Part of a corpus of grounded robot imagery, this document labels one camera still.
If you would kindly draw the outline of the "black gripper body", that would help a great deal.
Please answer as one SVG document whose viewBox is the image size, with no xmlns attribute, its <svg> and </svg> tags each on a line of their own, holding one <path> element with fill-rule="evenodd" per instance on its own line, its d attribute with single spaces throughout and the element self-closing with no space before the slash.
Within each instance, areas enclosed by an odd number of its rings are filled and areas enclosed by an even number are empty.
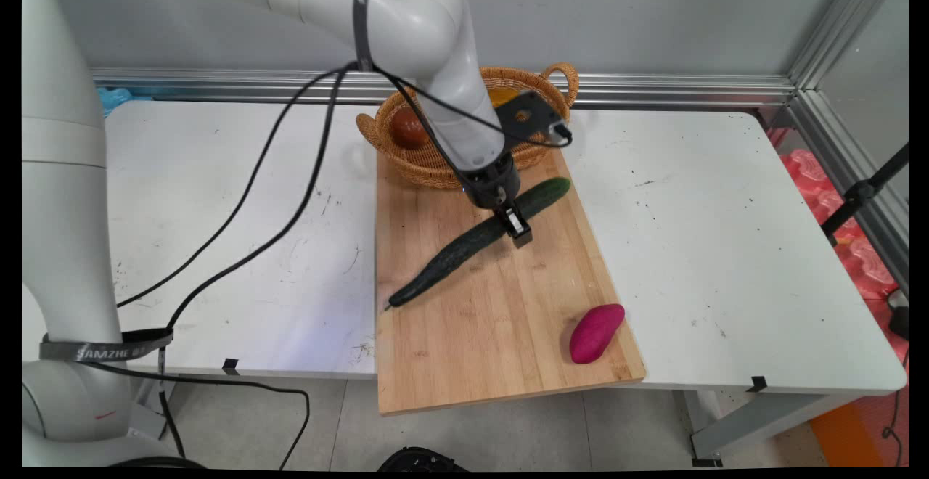
<svg viewBox="0 0 929 479">
<path fill-rule="evenodd" d="M 512 203 L 520 192 L 520 174 L 513 156 L 500 156 L 485 168 L 465 172 L 462 191 L 475 207 L 482 209 Z"/>
</svg>

